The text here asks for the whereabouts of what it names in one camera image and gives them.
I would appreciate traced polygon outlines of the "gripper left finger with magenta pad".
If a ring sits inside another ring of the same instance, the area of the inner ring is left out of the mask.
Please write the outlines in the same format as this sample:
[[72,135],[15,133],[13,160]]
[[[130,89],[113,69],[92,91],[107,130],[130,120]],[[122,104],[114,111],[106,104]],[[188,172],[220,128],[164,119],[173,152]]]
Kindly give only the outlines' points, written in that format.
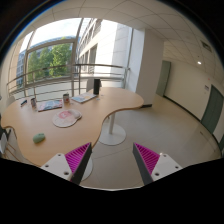
[[57,153],[41,168],[76,185],[86,179],[92,172],[92,146],[84,144],[63,154]]

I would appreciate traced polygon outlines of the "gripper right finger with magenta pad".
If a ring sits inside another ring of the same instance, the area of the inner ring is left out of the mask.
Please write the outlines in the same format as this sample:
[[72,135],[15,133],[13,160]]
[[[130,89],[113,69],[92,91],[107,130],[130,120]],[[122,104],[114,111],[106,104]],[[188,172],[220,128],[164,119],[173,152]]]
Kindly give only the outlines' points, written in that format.
[[138,143],[133,144],[133,154],[145,185],[182,169],[168,154],[158,154]]

